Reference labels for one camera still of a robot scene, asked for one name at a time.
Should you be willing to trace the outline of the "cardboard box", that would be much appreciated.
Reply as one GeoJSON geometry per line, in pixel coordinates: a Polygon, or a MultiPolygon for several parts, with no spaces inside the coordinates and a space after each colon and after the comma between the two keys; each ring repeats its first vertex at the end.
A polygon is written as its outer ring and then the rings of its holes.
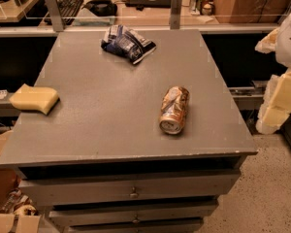
{"type": "MultiPolygon", "coordinates": [[[[11,135],[11,131],[0,134],[0,156],[11,135]]],[[[41,217],[28,200],[21,201],[19,182],[15,171],[0,169],[0,233],[38,233],[41,217]]]]}

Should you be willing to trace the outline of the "metal bracket post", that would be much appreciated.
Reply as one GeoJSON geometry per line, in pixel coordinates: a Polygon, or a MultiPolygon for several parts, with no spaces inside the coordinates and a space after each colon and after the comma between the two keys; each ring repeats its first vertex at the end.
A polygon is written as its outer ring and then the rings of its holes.
{"type": "Polygon", "coordinates": [[[56,32],[62,32],[65,29],[65,24],[61,17],[57,0],[45,0],[48,7],[49,18],[52,28],[56,32]]]}
{"type": "Polygon", "coordinates": [[[180,28],[180,14],[181,14],[182,0],[171,0],[171,15],[170,28],[180,28]]]}

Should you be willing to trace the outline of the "left metal bracket post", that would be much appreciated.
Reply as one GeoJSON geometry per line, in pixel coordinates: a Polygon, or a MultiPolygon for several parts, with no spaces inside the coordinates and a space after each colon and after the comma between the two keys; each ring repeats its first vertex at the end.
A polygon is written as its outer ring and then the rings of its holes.
{"type": "Polygon", "coordinates": [[[52,28],[56,32],[62,32],[65,29],[65,24],[61,17],[57,0],[45,0],[48,7],[49,18],[52,28]]]}

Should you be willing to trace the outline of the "black keyboard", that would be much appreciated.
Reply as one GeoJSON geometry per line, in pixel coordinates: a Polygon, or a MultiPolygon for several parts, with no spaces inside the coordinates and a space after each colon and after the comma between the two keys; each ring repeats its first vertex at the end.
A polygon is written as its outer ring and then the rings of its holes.
{"type": "Polygon", "coordinates": [[[79,13],[84,0],[50,0],[50,4],[62,18],[65,25],[71,25],[79,13]]]}

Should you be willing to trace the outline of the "right metal bracket post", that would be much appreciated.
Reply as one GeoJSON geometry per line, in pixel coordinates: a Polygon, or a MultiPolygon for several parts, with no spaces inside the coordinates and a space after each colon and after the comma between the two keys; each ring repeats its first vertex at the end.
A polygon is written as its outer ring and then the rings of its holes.
{"type": "Polygon", "coordinates": [[[180,28],[180,14],[181,14],[182,0],[171,0],[171,15],[170,28],[180,28]]]}

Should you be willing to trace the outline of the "yellow sponge block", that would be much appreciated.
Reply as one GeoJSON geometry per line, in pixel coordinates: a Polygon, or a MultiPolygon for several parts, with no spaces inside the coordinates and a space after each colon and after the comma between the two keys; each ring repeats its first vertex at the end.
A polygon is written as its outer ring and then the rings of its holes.
{"type": "Polygon", "coordinates": [[[47,115],[58,99],[58,92],[51,87],[23,84],[10,97],[9,101],[21,111],[39,111],[47,115]]]}

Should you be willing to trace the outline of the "grey drawer cabinet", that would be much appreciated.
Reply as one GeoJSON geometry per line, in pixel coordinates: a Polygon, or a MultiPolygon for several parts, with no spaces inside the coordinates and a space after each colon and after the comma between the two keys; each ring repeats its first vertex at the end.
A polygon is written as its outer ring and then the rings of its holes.
{"type": "Polygon", "coordinates": [[[193,233],[256,152],[196,30],[150,30],[140,64],[101,49],[101,32],[57,37],[38,85],[59,94],[22,113],[0,156],[63,233],[193,233]],[[189,91],[183,129],[159,127],[173,86],[189,91]]]}

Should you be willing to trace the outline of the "crushed orange soda can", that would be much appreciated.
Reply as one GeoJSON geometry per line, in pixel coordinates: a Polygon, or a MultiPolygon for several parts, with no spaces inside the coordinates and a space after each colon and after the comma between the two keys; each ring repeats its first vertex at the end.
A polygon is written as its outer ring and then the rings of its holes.
{"type": "Polygon", "coordinates": [[[159,118],[160,129],[177,135],[185,125],[189,103],[189,91],[182,86],[173,86],[165,94],[159,118]]]}

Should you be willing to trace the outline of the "black laptop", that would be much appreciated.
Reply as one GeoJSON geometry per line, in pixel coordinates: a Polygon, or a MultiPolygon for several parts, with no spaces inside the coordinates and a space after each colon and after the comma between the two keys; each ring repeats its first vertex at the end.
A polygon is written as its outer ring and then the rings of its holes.
{"type": "Polygon", "coordinates": [[[126,0],[125,5],[127,7],[170,8],[171,0],[126,0]]]}

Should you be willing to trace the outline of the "black headphones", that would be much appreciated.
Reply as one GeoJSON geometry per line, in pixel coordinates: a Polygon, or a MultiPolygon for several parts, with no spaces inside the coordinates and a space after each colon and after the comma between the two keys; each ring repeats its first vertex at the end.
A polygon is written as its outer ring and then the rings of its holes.
{"type": "Polygon", "coordinates": [[[117,5],[112,0],[90,0],[84,7],[97,17],[115,16],[117,13],[117,5]]]}

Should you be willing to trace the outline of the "blue chip bag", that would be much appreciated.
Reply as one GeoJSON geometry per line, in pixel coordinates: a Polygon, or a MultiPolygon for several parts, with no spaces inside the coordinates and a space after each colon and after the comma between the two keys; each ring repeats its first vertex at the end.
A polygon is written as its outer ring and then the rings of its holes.
{"type": "Polygon", "coordinates": [[[125,25],[113,25],[101,40],[101,48],[127,58],[133,65],[156,50],[156,44],[125,25]]]}

